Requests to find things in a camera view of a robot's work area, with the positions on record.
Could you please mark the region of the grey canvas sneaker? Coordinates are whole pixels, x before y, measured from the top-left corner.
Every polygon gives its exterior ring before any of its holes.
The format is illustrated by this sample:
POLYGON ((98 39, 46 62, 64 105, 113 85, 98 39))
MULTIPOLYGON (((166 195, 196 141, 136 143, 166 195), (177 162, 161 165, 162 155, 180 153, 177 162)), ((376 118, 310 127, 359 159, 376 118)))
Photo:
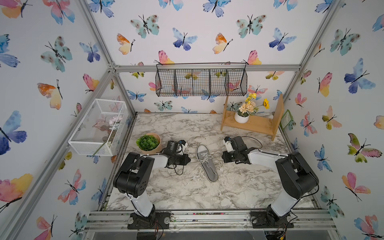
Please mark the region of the grey canvas sneaker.
POLYGON ((197 147, 196 155, 208 180, 213 183, 216 182, 219 179, 219 175, 209 149, 205 145, 199 145, 197 147))

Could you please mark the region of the white shoelace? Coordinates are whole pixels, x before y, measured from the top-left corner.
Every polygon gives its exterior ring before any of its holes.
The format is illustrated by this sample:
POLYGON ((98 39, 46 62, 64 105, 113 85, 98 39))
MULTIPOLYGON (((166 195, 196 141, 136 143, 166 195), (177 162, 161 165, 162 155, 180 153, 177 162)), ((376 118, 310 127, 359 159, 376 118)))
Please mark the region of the white shoelace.
POLYGON ((205 156, 203 159, 196 159, 193 164, 200 164, 201 166, 213 169, 216 168, 215 160, 216 158, 214 156, 208 155, 205 156))

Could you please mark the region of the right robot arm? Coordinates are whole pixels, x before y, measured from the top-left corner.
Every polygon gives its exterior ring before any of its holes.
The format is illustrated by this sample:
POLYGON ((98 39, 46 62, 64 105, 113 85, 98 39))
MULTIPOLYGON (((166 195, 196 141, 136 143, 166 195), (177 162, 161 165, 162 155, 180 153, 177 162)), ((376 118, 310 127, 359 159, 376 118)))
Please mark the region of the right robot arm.
POLYGON ((259 148, 249 148, 242 137, 225 137, 226 150, 222 159, 225 163, 260 165, 279 174, 283 190, 269 206, 272 216, 281 218, 302 199, 305 194, 319 185, 319 179, 299 152, 277 154, 259 148))

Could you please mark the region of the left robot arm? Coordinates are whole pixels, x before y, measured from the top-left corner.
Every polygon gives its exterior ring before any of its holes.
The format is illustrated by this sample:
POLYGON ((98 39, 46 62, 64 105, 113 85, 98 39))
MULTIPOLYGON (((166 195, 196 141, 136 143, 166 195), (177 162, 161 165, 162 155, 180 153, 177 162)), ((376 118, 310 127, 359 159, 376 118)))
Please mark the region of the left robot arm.
POLYGON ((127 195, 135 208, 135 214, 149 219, 154 215, 155 206, 149 200, 146 188, 156 169, 173 169, 176 166, 186 166, 191 158, 184 151, 188 143, 168 141, 167 146, 159 153, 141 155, 130 152, 117 171, 113 186, 122 194, 127 195))

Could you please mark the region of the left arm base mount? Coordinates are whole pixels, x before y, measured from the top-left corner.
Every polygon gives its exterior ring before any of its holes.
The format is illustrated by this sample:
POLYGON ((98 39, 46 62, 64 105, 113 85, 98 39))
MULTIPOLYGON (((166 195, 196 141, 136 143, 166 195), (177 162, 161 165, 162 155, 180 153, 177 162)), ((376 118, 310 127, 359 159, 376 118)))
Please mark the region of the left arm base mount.
POLYGON ((128 220, 128 230, 167 230, 171 222, 171 213, 159 212, 153 209, 147 217, 140 213, 131 213, 128 220))

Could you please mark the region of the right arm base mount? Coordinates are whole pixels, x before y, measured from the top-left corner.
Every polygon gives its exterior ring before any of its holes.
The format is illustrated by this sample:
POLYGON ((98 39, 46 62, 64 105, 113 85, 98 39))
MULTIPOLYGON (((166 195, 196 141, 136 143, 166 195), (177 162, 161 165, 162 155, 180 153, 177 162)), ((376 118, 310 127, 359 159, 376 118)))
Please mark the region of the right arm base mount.
POLYGON ((288 221, 287 213, 282 217, 279 217, 269 205, 263 211, 253 211, 250 212, 250 221, 254 229, 269 229, 269 228, 293 228, 293 220, 288 221))

